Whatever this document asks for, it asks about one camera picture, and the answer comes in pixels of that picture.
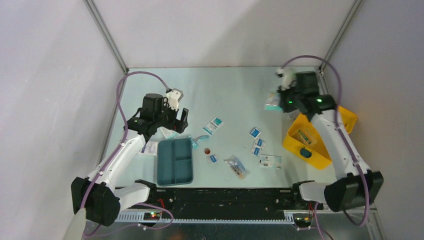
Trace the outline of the bag with beige gauze roll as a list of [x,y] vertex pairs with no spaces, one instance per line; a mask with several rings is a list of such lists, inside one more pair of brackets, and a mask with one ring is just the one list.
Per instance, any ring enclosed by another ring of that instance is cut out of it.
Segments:
[[313,132],[308,128],[299,128],[294,132],[293,138],[303,143],[305,146],[313,146],[317,143],[317,139]]

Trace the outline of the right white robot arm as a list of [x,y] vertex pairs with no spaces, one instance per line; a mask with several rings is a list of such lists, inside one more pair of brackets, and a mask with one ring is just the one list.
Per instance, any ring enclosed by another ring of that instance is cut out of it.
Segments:
[[332,211],[368,208],[375,201],[384,177],[372,171],[355,148],[342,122],[340,108],[330,94],[320,94],[318,76],[314,71],[296,72],[279,68],[277,88],[279,106],[284,113],[299,110],[316,130],[332,162],[336,181],[298,182],[298,191],[291,194],[291,204],[304,209],[311,201],[326,204]]

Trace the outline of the cotton swabs bag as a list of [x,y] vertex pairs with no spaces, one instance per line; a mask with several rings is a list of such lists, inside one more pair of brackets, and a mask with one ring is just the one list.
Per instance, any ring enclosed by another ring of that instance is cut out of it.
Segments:
[[246,175],[248,174],[247,169],[245,168],[245,166],[242,164],[241,160],[237,156],[232,155],[229,158],[224,159],[223,161],[228,165],[229,168],[231,168],[233,173],[239,179],[244,179]]

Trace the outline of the zip bag of bandages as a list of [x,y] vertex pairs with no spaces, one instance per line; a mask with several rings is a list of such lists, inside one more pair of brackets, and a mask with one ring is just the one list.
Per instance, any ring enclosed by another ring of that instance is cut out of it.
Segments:
[[161,131],[162,135],[164,136],[164,138],[166,140],[174,139],[174,138],[176,138],[179,135],[178,132],[176,132],[174,130],[169,130],[169,129],[165,128],[165,127],[161,127],[160,128],[160,131]]

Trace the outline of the white flat labelled packet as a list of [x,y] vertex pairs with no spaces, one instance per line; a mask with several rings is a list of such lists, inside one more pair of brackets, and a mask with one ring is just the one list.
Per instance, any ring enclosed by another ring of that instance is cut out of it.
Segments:
[[259,156],[259,166],[261,168],[281,169],[283,165],[282,157],[276,155],[261,154]]

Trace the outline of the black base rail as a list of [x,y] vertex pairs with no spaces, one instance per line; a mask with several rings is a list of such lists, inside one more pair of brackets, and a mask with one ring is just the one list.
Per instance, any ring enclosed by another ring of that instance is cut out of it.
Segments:
[[165,217],[194,221],[282,221],[286,211],[307,211],[316,202],[301,199],[296,184],[292,188],[150,188],[147,203],[168,210]]

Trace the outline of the teal gauze dressing packet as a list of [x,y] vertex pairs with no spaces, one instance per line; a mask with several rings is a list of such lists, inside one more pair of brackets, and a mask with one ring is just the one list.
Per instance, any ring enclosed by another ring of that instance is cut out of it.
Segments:
[[210,136],[212,136],[222,125],[223,120],[219,117],[214,117],[202,129]]

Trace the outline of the small clear plastic bottle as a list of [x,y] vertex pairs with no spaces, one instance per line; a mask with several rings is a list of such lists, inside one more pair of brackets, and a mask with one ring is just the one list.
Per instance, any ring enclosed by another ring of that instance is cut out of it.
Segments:
[[300,113],[296,110],[296,111],[293,111],[293,112],[290,112],[289,114],[288,114],[288,118],[290,119],[290,120],[295,120],[297,117],[298,117],[298,115],[299,115]]

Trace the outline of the yellow medicine kit box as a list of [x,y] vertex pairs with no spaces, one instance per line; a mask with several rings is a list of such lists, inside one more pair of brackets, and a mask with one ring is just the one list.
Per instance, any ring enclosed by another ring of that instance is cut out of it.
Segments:
[[316,114],[311,120],[301,113],[282,146],[318,170],[332,164],[337,178],[358,175],[357,167],[363,159],[349,136],[357,119],[355,113],[341,106],[337,111]]

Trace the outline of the teal divided plastic tray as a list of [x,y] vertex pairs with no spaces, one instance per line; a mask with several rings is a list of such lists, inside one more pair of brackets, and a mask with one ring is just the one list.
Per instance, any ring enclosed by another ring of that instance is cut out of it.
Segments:
[[157,184],[161,187],[193,182],[193,151],[187,138],[162,140],[157,147]]

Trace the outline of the twisted teal wrapper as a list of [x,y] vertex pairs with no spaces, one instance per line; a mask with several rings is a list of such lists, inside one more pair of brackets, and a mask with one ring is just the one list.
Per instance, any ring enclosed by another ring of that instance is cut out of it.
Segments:
[[197,149],[199,147],[200,141],[206,140],[206,139],[209,139],[209,138],[210,138],[209,135],[201,135],[201,136],[198,136],[198,137],[189,136],[189,140],[190,140],[192,149],[193,150]]

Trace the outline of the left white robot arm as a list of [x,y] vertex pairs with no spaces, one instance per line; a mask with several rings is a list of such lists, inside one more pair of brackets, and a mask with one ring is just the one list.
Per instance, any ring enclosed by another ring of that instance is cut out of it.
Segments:
[[159,128],[183,133],[188,126],[188,109],[183,108],[178,119],[183,93],[168,90],[165,95],[148,93],[142,106],[124,120],[123,135],[115,150],[85,178],[76,177],[71,183],[73,212],[83,212],[86,220],[103,226],[115,222],[120,212],[141,203],[153,208],[158,194],[150,186],[136,181],[117,189],[117,181],[135,155],[146,145]]

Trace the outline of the white medicine box blue label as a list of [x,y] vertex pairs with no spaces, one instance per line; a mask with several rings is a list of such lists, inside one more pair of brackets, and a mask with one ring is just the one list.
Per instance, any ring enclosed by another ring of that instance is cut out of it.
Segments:
[[156,156],[158,153],[157,141],[148,141],[138,152],[138,155]]

